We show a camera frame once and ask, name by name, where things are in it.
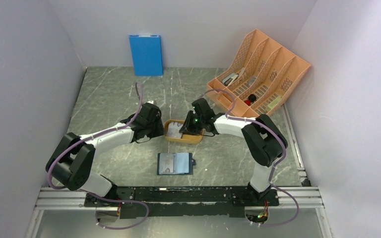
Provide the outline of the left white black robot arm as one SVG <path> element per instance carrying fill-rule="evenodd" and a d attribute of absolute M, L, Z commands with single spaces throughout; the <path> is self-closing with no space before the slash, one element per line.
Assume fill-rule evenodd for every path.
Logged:
<path fill-rule="evenodd" d="M 64 135 L 46 164 L 48 182 L 59 181 L 71 191 L 85 190 L 97 195 L 105 206 L 117 201 L 117 186 L 108 178 L 91 171 L 100 154 L 118 146 L 164 134 L 161 110 L 152 102 L 144 103 L 139 112 L 116 125 L 94 134 Z"/>

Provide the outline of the silver VIP card stack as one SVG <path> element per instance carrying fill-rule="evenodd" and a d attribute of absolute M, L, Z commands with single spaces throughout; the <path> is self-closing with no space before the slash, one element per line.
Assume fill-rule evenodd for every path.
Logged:
<path fill-rule="evenodd" d="M 182 137 L 182 133 L 180 132 L 183 124 L 178 121 L 171 121 L 168 123 L 166 136 L 170 138 L 180 139 Z"/>

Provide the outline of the navy blue card holder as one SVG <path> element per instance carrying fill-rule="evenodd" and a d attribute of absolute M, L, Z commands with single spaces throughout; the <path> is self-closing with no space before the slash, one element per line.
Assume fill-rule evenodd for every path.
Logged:
<path fill-rule="evenodd" d="M 196 166 L 196 160 L 193 158 L 192 153 L 172 153 L 175 156 L 174 160 L 174 170 L 173 174 L 159 174 L 158 172 L 158 157 L 157 155 L 157 170 L 156 174 L 159 176 L 173 176 L 173 175 L 192 175 L 193 168 Z"/>

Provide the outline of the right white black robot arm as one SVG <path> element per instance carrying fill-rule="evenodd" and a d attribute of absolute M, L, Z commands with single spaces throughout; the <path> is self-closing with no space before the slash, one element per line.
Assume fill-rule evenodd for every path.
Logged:
<path fill-rule="evenodd" d="M 248 200 L 260 205 L 271 188 L 276 164 L 287 154 L 288 142 L 268 115 L 256 118 L 234 117 L 215 113 L 204 98 L 192 102 L 180 133 L 196 135 L 203 130 L 213 135 L 233 135 L 245 140 L 255 161 L 254 173 L 248 184 Z"/>

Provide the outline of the orange oval tray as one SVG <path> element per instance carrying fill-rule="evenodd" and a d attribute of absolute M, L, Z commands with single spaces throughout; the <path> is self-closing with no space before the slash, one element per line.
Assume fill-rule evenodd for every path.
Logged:
<path fill-rule="evenodd" d="M 202 140 L 203 136 L 201 135 L 201 132 L 196 135 L 183 134 L 180 139 L 167 137 L 166 136 L 167 127 L 168 127 L 168 123 L 170 123 L 171 121 L 178 121 L 182 124 L 184 123 L 183 120 L 177 120 L 177 119 L 169 119 L 164 123 L 164 138 L 167 141 L 187 143 L 187 144 L 198 144 Z"/>

